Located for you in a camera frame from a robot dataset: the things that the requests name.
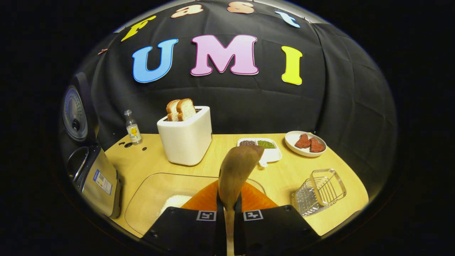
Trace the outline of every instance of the black dot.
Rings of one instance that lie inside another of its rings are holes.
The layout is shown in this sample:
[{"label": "black dot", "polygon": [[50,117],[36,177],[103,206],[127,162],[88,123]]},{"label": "black dot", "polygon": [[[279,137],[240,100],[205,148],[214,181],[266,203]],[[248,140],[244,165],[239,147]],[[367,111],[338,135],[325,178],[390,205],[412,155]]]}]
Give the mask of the black dot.
[{"label": "black dot", "polygon": [[158,238],[158,233],[156,233],[154,230],[150,231],[150,235],[152,235],[154,238]]},{"label": "black dot", "polygon": [[199,250],[200,251],[209,251],[210,250],[210,245],[208,245],[208,244],[199,244]]},{"label": "black dot", "polygon": [[285,250],[281,251],[280,255],[283,255],[283,256],[287,256],[287,255],[294,255],[295,253],[293,253],[293,248],[292,247],[289,247],[289,248],[286,248]]},{"label": "black dot", "polygon": [[260,243],[255,243],[250,245],[249,249],[250,251],[258,251],[262,248],[262,245]]},{"label": "black dot", "polygon": [[307,236],[309,233],[311,233],[311,230],[309,229],[304,229],[300,231],[301,236]]}]

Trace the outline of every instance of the black beans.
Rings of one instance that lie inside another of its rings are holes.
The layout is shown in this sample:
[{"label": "black beans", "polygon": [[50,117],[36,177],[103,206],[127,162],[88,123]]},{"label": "black beans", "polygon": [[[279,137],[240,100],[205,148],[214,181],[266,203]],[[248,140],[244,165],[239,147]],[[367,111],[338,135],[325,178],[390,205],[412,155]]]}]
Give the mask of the black beans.
[{"label": "black beans", "polygon": [[244,140],[240,143],[240,146],[248,146],[248,145],[255,145],[254,141],[252,140]]}]

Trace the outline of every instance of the beans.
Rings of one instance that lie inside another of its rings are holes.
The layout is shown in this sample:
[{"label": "beans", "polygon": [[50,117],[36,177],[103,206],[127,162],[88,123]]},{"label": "beans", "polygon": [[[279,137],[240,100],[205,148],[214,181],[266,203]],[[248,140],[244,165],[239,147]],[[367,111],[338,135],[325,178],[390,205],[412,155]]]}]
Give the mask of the beans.
[{"label": "beans", "polygon": [[275,148],[275,146],[271,142],[265,140],[258,140],[258,145],[263,148]]},{"label": "beans", "polygon": [[248,146],[248,145],[254,145],[254,141],[252,140],[244,140],[240,143],[240,146]]}]

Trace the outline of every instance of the blue letter u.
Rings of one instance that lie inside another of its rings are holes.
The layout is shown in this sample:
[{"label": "blue letter u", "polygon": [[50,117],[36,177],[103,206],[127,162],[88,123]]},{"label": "blue letter u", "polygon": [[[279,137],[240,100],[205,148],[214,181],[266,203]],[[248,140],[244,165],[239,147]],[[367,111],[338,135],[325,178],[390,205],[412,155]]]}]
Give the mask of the blue letter u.
[{"label": "blue letter u", "polygon": [[178,39],[169,39],[158,44],[161,48],[160,66],[155,70],[147,70],[147,55],[151,46],[144,47],[133,53],[133,77],[136,81],[146,83],[160,79],[171,69],[172,50]]}]

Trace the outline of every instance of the table surface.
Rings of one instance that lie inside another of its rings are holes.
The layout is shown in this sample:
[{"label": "table surface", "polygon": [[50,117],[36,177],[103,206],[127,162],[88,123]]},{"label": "table surface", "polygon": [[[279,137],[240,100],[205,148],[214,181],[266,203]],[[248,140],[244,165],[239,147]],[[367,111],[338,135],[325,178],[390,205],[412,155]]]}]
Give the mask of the table surface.
[{"label": "table surface", "polygon": [[367,191],[358,176],[330,147],[316,158],[304,157],[287,147],[284,133],[214,134],[204,158],[194,166],[169,162],[159,134],[141,136],[143,142],[139,145],[128,148],[119,145],[120,142],[130,142],[129,135],[126,135],[106,151],[106,156],[118,170],[123,183],[121,214],[112,220],[137,237],[142,235],[127,224],[125,210],[134,193],[148,176],[155,173],[170,173],[217,177],[225,155],[241,138],[269,138],[277,143],[283,157],[277,162],[268,163],[266,168],[257,165],[249,179],[260,183],[267,196],[280,206],[291,204],[291,194],[310,177],[313,170],[329,168],[336,170],[346,187],[346,196],[331,207],[304,217],[318,235],[322,236],[335,228],[368,203]]}]

